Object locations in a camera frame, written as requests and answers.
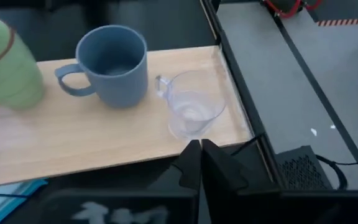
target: mug handle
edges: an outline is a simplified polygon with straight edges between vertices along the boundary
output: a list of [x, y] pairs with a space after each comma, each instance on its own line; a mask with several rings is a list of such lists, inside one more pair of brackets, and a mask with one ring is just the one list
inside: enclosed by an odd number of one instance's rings
[[71, 96], [88, 96], [92, 93], [95, 93], [95, 90], [91, 85], [85, 88], [76, 89], [76, 88], [69, 87], [63, 82], [63, 77], [65, 77], [70, 73], [77, 73], [77, 72], [84, 72], [78, 64], [65, 65], [61, 68], [56, 69], [55, 76], [59, 81], [60, 87]]
[[163, 91], [161, 89], [161, 85], [165, 85], [165, 87], [168, 89], [168, 84], [169, 84], [169, 80], [167, 80], [166, 78], [164, 78], [161, 75], [157, 75], [157, 77], [155, 77], [155, 90], [157, 91], [157, 95], [161, 98], [167, 98], [167, 90]]

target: orange striped tape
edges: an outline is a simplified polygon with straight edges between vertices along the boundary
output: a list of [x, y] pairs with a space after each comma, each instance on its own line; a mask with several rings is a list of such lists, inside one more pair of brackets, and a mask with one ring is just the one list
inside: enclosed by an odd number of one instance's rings
[[338, 19], [318, 21], [318, 26], [343, 26], [343, 25], [358, 25], [358, 19]]

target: wooden board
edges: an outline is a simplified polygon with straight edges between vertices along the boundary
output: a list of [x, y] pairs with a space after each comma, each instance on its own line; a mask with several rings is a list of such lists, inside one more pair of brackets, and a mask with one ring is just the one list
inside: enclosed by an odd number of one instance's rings
[[[187, 142], [168, 131], [168, 106], [154, 91], [154, 78], [203, 70], [227, 106], [203, 136], [223, 146], [250, 138], [241, 106], [217, 46], [148, 53], [149, 90], [136, 107], [108, 108], [96, 95], [74, 97], [60, 89], [53, 71], [74, 59], [39, 62], [45, 96], [33, 109], [0, 106], [0, 184], [83, 170], [118, 166], [181, 153]], [[89, 85], [83, 74], [65, 79], [73, 87]]]

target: green cup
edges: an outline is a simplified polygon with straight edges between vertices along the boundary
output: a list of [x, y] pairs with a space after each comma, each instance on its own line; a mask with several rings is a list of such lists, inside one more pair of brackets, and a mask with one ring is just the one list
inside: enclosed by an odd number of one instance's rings
[[24, 110], [35, 106], [43, 95], [42, 74], [30, 50], [0, 21], [0, 104]]

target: transparent measuring cup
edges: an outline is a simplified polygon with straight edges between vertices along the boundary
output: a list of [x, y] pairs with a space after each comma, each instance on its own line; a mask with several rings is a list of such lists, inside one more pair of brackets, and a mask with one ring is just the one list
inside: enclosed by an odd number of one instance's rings
[[226, 106], [217, 77], [203, 71], [184, 72], [171, 80], [159, 75], [155, 88], [168, 103], [168, 127], [177, 138], [200, 138]]

